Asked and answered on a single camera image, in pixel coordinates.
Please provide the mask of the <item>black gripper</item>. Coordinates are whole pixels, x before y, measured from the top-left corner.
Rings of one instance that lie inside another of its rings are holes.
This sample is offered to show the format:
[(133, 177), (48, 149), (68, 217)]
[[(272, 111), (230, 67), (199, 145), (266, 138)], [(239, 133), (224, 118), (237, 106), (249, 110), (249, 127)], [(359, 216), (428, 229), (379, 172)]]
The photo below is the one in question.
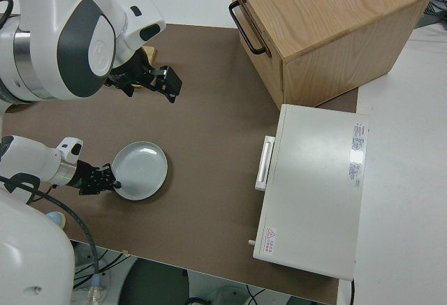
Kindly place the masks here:
[(78, 161), (76, 175), (75, 187), (79, 189), (79, 195), (98, 195), (103, 189), (116, 190), (122, 187), (121, 182), (114, 179), (115, 176), (109, 163), (103, 165), (103, 178), (106, 178), (103, 182), (103, 189), (101, 188), (102, 174), (98, 167)]
[(170, 103), (174, 103), (182, 88), (182, 81), (170, 66), (152, 69), (144, 74), (144, 87), (151, 91), (166, 93)]

